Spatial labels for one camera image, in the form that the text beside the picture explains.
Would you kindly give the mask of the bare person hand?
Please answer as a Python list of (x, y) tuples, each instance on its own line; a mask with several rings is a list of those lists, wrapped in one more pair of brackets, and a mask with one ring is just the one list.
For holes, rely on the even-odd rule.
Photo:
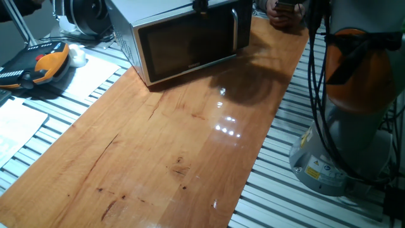
[(306, 5), (297, 4), (294, 11), (282, 11), (276, 9), (276, 0), (268, 0), (266, 4), (266, 14), (270, 24), (277, 29), (285, 29), (298, 26), (306, 14)]

